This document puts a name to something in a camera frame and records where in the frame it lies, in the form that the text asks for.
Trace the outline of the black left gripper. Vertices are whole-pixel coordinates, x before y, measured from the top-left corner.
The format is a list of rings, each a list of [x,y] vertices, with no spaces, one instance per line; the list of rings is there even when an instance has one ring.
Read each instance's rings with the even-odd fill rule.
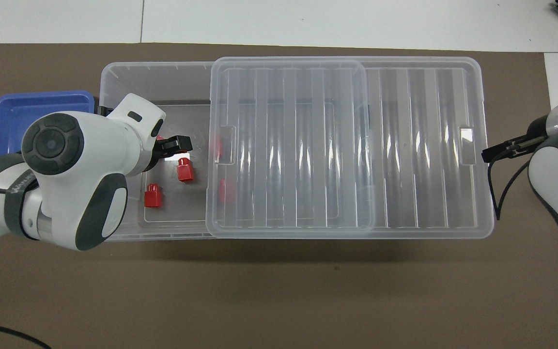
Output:
[[[153,148],[149,152],[148,163],[142,172],[148,172],[154,168],[164,152],[191,152],[192,150],[192,141],[188,136],[172,136],[167,139],[156,138]]]

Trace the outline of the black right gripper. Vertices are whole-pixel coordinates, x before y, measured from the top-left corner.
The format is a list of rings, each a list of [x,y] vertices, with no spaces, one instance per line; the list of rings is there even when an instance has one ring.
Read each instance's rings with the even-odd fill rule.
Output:
[[[541,144],[547,139],[547,120],[548,115],[543,115],[535,119],[527,128],[527,133],[514,137],[498,145],[483,149],[481,157],[484,163],[494,163],[501,159],[513,159],[522,156],[518,145],[523,142],[529,144]]]

